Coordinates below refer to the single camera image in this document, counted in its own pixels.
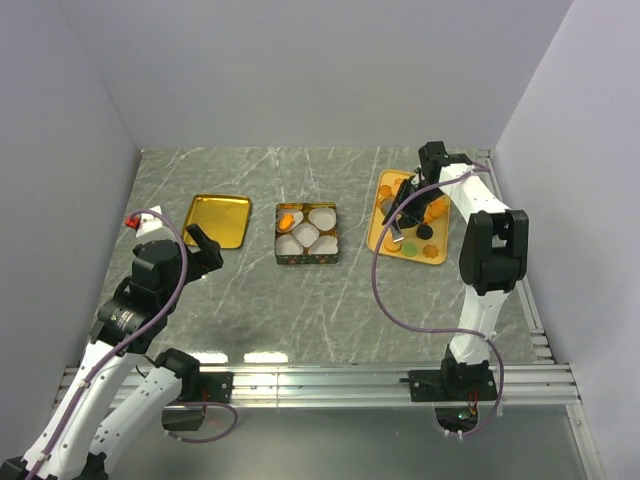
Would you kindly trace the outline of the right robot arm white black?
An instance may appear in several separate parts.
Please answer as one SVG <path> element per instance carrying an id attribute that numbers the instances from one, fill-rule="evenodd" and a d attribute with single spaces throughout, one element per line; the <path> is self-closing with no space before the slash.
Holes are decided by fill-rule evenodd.
<path id="1" fill-rule="evenodd" d="M 466 222 L 459 273 L 466 285 L 458 331 L 447 346 L 440 375 L 443 393 L 462 399 L 488 370 L 494 330 L 508 294 L 527 269 L 529 217 L 499 200 L 465 154 L 449 153 L 442 141 L 418 150 L 420 166 L 400 184 L 391 209 L 399 230 L 420 229 L 428 209 L 447 197 Z"/>

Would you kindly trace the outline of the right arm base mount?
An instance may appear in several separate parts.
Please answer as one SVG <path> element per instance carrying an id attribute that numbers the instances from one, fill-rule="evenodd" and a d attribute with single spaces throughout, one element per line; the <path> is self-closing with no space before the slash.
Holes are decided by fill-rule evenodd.
<path id="1" fill-rule="evenodd" d="M 411 370 L 402 382 L 408 384 L 412 402 L 494 401 L 498 398 L 496 381 L 490 370 Z"/>

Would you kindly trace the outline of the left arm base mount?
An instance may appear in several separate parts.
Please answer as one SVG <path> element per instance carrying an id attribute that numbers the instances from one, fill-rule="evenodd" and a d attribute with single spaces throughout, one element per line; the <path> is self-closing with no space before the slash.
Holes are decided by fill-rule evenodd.
<path id="1" fill-rule="evenodd" d="M 198 359 L 174 348 L 160 353 L 151 364 L 165 367 L 177 375 L 181 381 L 177 403 L 230 402 L 234 377 L 230 371 L 203 373 Z M 162 413 L 162 425 L 170 432 L 195 432 L 203 426 L 207 409 L 207 406 L 170 407 Z"/>

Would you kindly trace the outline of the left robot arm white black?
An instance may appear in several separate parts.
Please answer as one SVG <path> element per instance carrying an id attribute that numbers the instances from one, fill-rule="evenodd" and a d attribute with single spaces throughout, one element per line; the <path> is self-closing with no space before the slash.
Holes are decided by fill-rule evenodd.
<path id="1" fill-rule="evenodd" d="M 99 310 L 80 368 L 49 424 L 27 450 L 1 467 L 4 479 L 106 479 L 131 441 L 165 406 L 203 405 L 200 363 L 168 349 L 117 408 L 111 403 L 166 326 L 183 287 L 223 265 L 219 244 L 196 224 L 196 242 L 151 240 L 134 249 L 130 276 Z"/>

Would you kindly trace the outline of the metal serving tongs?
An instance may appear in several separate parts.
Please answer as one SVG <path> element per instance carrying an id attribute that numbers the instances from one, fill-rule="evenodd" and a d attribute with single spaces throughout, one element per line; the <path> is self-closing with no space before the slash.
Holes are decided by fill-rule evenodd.
<path id="1" fill-rule="evenodd" d="M 398 206 L 396 202 L 397 192 L 397 185 L 392 186 L 383 184 L 379 193 L 379 209 L 384 214 L 383 223 L 386 223 L 387 221 L 391 222 L 391 225 L 389 227 L 391 240 L 393 241 L 394 245 L 399 246 L 404 240 L 404 234 L 399 227 L 397 215 L 393 215 L 393 212 Z"/>

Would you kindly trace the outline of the orange shaped cookie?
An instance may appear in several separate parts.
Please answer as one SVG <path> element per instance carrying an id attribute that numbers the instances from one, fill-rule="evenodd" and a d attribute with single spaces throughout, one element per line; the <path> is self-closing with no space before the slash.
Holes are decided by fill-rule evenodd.
<path id="1" fill-rule="evenodd" d="M 295 215 L 291 213 L 285 213 L 278 221 L 277 228 L 280 232 L 289 231 L 295 225 Z"/>

